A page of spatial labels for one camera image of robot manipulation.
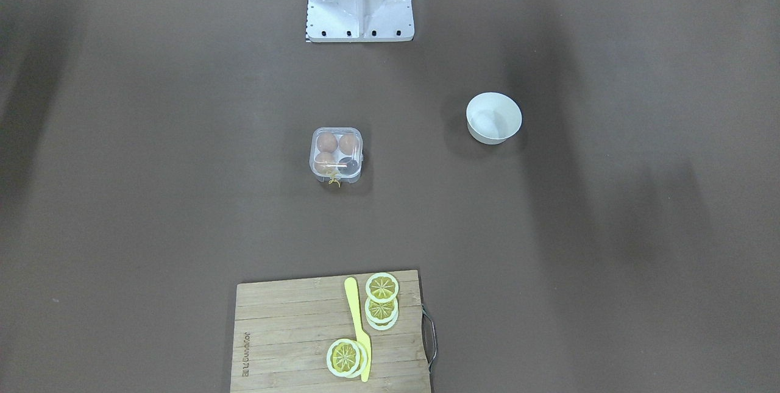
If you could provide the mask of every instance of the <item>wooden cutting board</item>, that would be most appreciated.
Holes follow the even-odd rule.
[[[348,275],[238,285],[231,393],[430,393],[420,280],[415,270],[391,274],[399,281],[399,317],[387,331],[368,326],[363,313],[371,274],[354,275],[373,350],[365,383],[334,376],[325,362],[333,341],[355,339],[344,293]]]

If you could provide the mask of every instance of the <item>knife handle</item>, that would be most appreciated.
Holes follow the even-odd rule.
[[[352,313],[352,322],[357,334],[357,331],[363,330],[363,322],[360,320],[360,297],[357,292],[355,277],[347,277],[344,281],[344,291],[346,292],[346,301],[349,303],[349,312]]]

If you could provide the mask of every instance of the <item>brown tabletop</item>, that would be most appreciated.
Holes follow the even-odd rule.
[[[402,269],[440,393],[777,391],[778,0],[413,5],[321,45],[306,0],[0,0],[0,391],[227,392],[237,284]]]

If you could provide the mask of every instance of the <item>citrus slice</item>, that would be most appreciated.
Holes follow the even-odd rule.
[[[374,302],[389,302],[398,295],[398,281],[390,273],[376,273],[366,281],[366,295]]]
[[[377,331],[387,331],[387,329],[395,326],[395,322],[398,321],[398,312],[396,311],[395,316],[393,316],[392,320],[390,320],[390,322],[387,324],[376,324],[368,319],[366,319],[366,321],[368,321],[368,326],[373,327]]]
[[[349,375],[348,378],[359,377],[362,375],[363,370],[366,370],[366,364],[368,364],[368,352],[366,351],[365,346],[361,345],[357,341],[355,341],[355,344],[357,345],[357,348],[360,349],[360,367],[355,370],[354,374]]]
[[[328,349],[328,370],[337,377],[348,377],[360,365],[360,349],[355,341],[340,338]]]
[[[398,299],[378,303],[366,298],[366,320],[375,324],[390,323],[393,316],[398,315]]]

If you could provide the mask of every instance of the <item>egg carton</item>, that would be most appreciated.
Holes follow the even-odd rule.
[[[320,182],[354,183],[363,170],[363,137],[353,127],[321,127],[311,137],[309,168]]]

